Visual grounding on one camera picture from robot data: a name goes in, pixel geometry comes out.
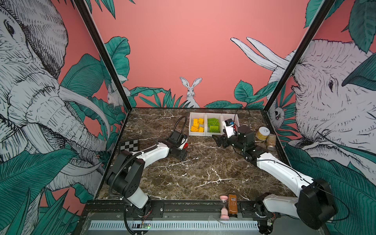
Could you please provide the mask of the green lego brick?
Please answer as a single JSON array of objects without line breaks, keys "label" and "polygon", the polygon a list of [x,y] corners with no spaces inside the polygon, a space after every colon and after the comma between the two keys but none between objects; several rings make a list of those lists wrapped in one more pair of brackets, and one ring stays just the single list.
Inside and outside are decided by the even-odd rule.
[{"label": "green lego brick", "polygon": [[218,126],[218,125],[210,125],[209,126],[209,132],[210,133],[220,133],[221,132],[220,126]]},{"label": "green lego brick", "polygon": [[220,126],[220,122],[217,118],[209,118],[208,126]]}]

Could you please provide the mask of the white three-compartment bin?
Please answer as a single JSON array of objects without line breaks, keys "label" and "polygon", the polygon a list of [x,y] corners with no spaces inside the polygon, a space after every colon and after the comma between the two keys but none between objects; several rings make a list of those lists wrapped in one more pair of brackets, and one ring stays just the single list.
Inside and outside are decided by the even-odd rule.
[{"label": "white three-compartment bin", "polygon": [[[193,126],[194,118],[203,118],[204,124],[199,125],[199,127],[204,128],[204,132],[191,132],[191,127]],[[209,126],[208,126],[208,119],[209,118],[217,118],[220,122],[220,133],[210,133]],[[190,120],[189,120],[189,136],[201,136],[201,137],[211,137],[212,135],[223,135],[225,130],[225,120],[232,119],[237,126],[240,126],[238,115],[235,114],[227,114],[227,113],[195,113],[190,112]]]}]

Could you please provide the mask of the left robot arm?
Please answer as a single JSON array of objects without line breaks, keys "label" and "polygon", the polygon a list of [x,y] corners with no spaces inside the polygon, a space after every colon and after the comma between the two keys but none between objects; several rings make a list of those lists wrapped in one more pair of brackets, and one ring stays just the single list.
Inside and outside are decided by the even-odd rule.
[{"label": "left robot arm", "polygon": [[149,148],[136,152],[121,152],[105,177],[109,196],[120,197],[138,209],[146,208],[149,196],[140,188],[144,169],[167,157],[185,160],[187,150],[184,147],[187,142],[187,135],[172,131],[167,139],[158,141]]}]

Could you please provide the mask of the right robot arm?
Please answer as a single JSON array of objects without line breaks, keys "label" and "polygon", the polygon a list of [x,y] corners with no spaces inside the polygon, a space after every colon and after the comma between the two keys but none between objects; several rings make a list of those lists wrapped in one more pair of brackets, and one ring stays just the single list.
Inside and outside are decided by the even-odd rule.
[{"label": "right robot arm", "polygon": [[264,193],[253,205],[253,213],[262,234],[270,234],[271,216],[282,213],[300,219],[309,228],[317,230],[338,212],[330,184],[313,179],[291,168],[274,157],[267,149],[255,144],[254,133],[245,125],[237,126],[230,118],[222,122],[223,135],[213,135],[218,147],[232,147],[249,163],[268,172],[293,193],[294,197]]}]

